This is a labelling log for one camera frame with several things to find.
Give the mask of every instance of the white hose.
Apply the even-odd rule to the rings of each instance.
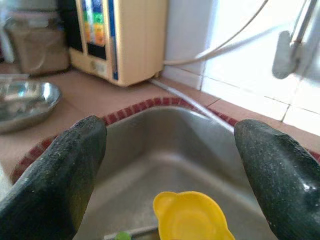
[[[162,82],[159,82],[158,80],[155,79],[151,79],[149,80],[150,83],[164,89],[167,90],[168,92],[182,98],[183,100],[185,100],[188,104],[191,104],[192,106],[194,106],[195,108],[197,108],[199,111],[201,111],[204,115],[206,115],[209,119],[214,120],[216,123],[218,123],[219,125],[227,128],[227,130],[231,131],[231,133],[234,132],[234,128],[227,122],[225,122],[224,120],[222,120],[220,117],[218,117],[217,115],[215,115],[214,113],[212,113],[211,111],[209,111],[206,107],[202,106],[200,103],[198,103],[197,101],[195,101],[194,99],[192,99],[191,97],[183,94],[182,92],[178,91],[177,89],[170,87]]]
[[[180,60],[165,60],[163,62],[164,65],[183,65],[183,64],[190,64],[194,62],[198,62],[201,60],[206,60],[210,58],[212,54],[214,54],[217,50],[225,46],[227,43],[229,43],[232,39],[234,39],[239,33],[241,33],[255,18],[258,16],[258,14],[261,12],[261,10],[265,7],[269,0],[264,0],[260,8],[255,12],[255,14],[250,18],[250,20],[239,30],[237,31],[233,36],[231,36],[228,40],[220,44],[219,46],[213,48],[208,48],[204,50],[203,52],[200,52],[196,56],[190,59],[180,59]]]

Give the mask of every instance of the white tile wall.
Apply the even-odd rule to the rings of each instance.
[[[174,66],[165,66],[162,76],[200,90],[202,77]]]
[[[320,114],[290,106],[283,122],[320,136]]]
[[[171,0],[166,59],[189,59],[209,46],[218,46],[238,31],[262,2],[201,0],[199,4],[197,0]],[[281,31],[292,30],[303,2],[269,0],[220,55],[206,62],[166,66],[163,75],[273,119],[285,118],[287,124],[319,135],[320,2],[318,13],[311,19],[313,27],[306,32],[308,41],[301,51],[299,75],[285,79],[272,75],[278,36]]]
[[[209,77],[203,79],[202,89],[208,94],[276,120],[283,119],[289,106]]]
[[[303,79],[293,98],[292,105],[320,114],[320,81]]]

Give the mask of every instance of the sink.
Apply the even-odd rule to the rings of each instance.
[[[111,240],[121,231],[159,240],[153,199],[163,191],[210,196],[237,240],[277,239],[231,128],[192,110],[157,106],[108,126],[106,155],[74,240]]]

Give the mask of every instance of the green object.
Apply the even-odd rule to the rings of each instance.
[[[114,240],[131,240],[131,236],[129,235],[129,233],[122,231],[115,236]]]
[[[104,16],[102,13],[94,12],[93,13],[93,22],[95,24],[103,24],[104,23]]]
[[[87,11],[83,11],[83,21],[88,22],[88,13],[87,13]]]

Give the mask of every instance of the countertop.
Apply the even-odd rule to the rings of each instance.
[[[14,65],[0,64],[0,74],[18,72]],[[101,117],[150,98],[173,96],[147,81],[122,88],[73,68],[63,73],[34,77],[32,80],[56,84],[61,89],[63,97],[52,115],[44,122],[18,132],[0,135],[0,163],[6,175],[12,172],[17,162],[34,145],[47,137],[59,134],[84,117],[90,115]],[[212,110],[236,120],[251,118],[264,121],[272,127],[290,134],[309,150],[320,152],[320,136],[251,112],[184,84],[164,78],[159,80]]]

